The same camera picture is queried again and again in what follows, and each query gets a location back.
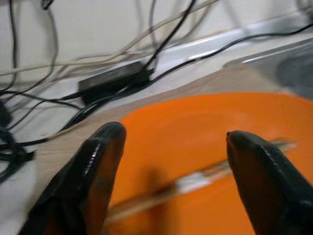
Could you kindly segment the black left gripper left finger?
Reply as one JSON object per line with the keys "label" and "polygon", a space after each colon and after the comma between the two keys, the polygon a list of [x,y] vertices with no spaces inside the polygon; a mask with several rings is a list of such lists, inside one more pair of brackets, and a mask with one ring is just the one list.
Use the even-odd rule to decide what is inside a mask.
{"label": "black left gripper left finger", "polygon": [[19,235],[101,235],[126,128],[109,122],[85,140],[53,176]]}

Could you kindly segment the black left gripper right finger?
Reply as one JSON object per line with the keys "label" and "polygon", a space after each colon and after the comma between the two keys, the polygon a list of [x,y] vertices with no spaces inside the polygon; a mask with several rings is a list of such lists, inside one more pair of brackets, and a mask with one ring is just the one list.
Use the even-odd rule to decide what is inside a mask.
{"label": "black left gripper right finger", "polygon": [[237,130],[226,149],[256,235],[313,235],[313,187],[276,145]]}

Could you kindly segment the black power adapter brick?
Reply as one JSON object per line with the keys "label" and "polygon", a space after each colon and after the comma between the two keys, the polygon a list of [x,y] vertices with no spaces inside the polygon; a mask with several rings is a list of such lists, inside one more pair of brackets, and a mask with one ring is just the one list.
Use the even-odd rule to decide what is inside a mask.
{"label": "black power adapter brick", "polygon": [[78,93],[85,105],[113,95],[129,86],[145,85],[150,81],[154,69],[144,69],[141,62],[134,62],[123,67],[107,71],[82,80],[78,84]]}

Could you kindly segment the orange plastic bowl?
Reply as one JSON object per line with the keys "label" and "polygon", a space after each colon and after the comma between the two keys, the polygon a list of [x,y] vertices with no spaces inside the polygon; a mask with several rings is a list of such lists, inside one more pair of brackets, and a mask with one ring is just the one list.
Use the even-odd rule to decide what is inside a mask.
{"label": "orange plastic bowl", "polygon": [[[313,102],[295,95],[192,96],[136,109],[121,122],[127,139],[111,206],[225,160],[234,130],[292,141],[285,155],[313,185]],[[232,176],[109,226],[110,235],[253,233]]]}

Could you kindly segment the stainless steel sink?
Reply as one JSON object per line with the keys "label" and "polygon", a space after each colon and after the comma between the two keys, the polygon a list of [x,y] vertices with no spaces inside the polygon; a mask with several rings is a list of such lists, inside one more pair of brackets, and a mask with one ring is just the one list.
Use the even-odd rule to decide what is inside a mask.
{"label": "stainless steel sink", "polygon": [[[311,23],[309,16],[295,12],[248,27],[252,34],[294,31]],[[231,60],[224,68],[245,64],[280,87],[313,100],[313,28],[304,34],[307,39],[283,43],[263,49],[259,53]]]}

